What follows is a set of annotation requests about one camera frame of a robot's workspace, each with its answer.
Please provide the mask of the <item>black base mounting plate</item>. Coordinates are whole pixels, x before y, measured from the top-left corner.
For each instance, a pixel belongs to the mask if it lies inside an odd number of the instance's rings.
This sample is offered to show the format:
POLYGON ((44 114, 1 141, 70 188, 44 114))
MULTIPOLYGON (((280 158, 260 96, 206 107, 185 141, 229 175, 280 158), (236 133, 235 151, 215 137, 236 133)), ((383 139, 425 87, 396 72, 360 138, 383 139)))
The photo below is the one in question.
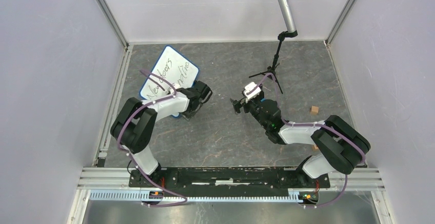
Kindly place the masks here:
POLYGON ((167 167, 156 170, 150 180, 131 170, 129 186, 169 190, 167 196, 186 197, 278 197, 289 189, 304 191, 329 188, 327 174, 316 179, 295 167, 167 167))

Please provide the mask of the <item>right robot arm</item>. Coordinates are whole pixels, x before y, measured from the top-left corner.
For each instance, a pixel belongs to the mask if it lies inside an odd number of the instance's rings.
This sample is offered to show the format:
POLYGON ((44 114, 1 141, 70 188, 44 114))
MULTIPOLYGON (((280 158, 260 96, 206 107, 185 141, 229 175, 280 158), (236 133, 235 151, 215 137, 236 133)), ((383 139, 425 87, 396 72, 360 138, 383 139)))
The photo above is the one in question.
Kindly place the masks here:
POLYGON ((231 103, 236 114, 251 114, 272 143, 314 145, 319 149, 317 155, 300 164, 296 180, 302 187, 311 186, 318 177, 332 171, 349 175, 365 162, 371 149, 370 142, 337 115, 312 123, 295 123, 282 118, 275 100, 242 98, 231 103))

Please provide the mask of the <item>small wooden cube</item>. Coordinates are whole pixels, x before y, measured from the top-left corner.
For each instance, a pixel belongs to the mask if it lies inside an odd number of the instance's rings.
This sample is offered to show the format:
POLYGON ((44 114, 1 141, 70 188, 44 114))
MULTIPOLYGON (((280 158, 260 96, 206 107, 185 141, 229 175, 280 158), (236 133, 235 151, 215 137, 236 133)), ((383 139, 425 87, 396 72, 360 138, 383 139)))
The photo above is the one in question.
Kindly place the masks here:
POLYGON ((320 108, 318 106, 311 106, 309 109, 309 113, 311 115, 318 115, 320 111, 320 108))

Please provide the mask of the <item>black tripod stand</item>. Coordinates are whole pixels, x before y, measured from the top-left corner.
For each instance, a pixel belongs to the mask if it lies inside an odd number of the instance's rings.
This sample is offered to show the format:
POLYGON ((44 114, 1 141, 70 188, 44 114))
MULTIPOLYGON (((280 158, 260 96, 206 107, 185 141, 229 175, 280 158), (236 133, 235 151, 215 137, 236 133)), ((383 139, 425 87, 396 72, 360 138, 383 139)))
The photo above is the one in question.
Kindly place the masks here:
POLYGON ((272 76, 270 76, 269 78, 270 78, 270 79, 272 79, 272 77, 275 78, 275 83, 278 85, 278 88, 279 88, 280 92, 283 94, 283 90, 282 90, 281 85, 280 85, 280 83, 279 83, 279 81, 278 81, 278 78, 277 78, 277 76, 276 76, 276 68, 280 65, 280 64, 278 63, 278 60, 279 60, 279 57, 280 57, 280 56, 279 56, 279 53, 280 53, 280 50, 281 50, 281 46, 282 46, 283 41, 284 41, 286 38, 294 38, 294 37, 296 37, 296 36, 298 36, 298 32, 297 32, 297 31, 293 31, 293 32, 283 31, 283 32, 281 32, 281 33, 278 35, 278 41, 279 41, 279 44, 278 44, 278 47, 277 47, 276 53, 275 53, 275 55, 274 55, 274 57, 273 57, 272 65, 271 65, 271 66, 268 66, 266 71, 263 71, 263 72, 260 72, 260 73, 258 73, 258 74, 254 74, 254 75, 251 75, 251 76, 248 76, 248 77, 249 77, 249 78, 252 78, 252 77, 259 76, 259 75, 264 75, 264 76, 265 76, 267 73, 271 73, 272 76))

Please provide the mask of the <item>blue framed whiteboard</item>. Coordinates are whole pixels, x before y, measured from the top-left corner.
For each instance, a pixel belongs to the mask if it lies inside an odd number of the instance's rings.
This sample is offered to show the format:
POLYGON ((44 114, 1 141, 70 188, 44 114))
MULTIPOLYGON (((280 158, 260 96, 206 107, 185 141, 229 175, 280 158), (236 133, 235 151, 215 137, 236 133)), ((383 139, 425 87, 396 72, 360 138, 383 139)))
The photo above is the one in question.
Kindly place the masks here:
POLYGON ((177 92, 176 95, 167 95, 169 85, 177 83, 182 88, 190 88, 199 74, 199 68, 172 46, 166 46, 161 52, 152 70, 140 71, 146 80, 139 91, 143 98, 140 104, 135 105, 139 113, 144 110, 160 108, 158 119, 165 116, 181 116, 188 107, 189 99, 177 92))

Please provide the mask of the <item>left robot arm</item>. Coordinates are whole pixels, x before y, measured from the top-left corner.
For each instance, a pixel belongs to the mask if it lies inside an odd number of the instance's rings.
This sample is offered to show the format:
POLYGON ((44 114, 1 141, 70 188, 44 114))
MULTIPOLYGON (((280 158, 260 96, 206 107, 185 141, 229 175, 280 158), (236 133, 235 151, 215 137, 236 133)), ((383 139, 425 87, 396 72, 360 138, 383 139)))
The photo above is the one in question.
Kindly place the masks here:
POLYGON ((189 120, 212 94, 207 84, 197 80, 192 87, 172 89, 156 100, 132 97, 125 102, 110 128, 110 135, 142 173, 141 179, 147 186, 155 187, 161 181, 160 164, 149 147, 156 122, 175 114, 189 120))

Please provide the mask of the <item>silver pole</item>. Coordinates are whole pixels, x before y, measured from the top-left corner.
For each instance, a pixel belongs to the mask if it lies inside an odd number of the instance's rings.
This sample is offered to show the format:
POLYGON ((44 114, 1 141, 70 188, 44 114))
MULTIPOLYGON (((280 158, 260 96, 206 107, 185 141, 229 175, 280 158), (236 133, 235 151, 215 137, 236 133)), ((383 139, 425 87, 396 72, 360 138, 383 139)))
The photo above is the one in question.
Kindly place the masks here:
POLYGON ((288 0, 278 0, 280 10, 287 28, 287 32, 292 34, 291 37, 296 37, 298 35, 295 21, 292 16, 292 12, 290 9, 289 1, 288 0))

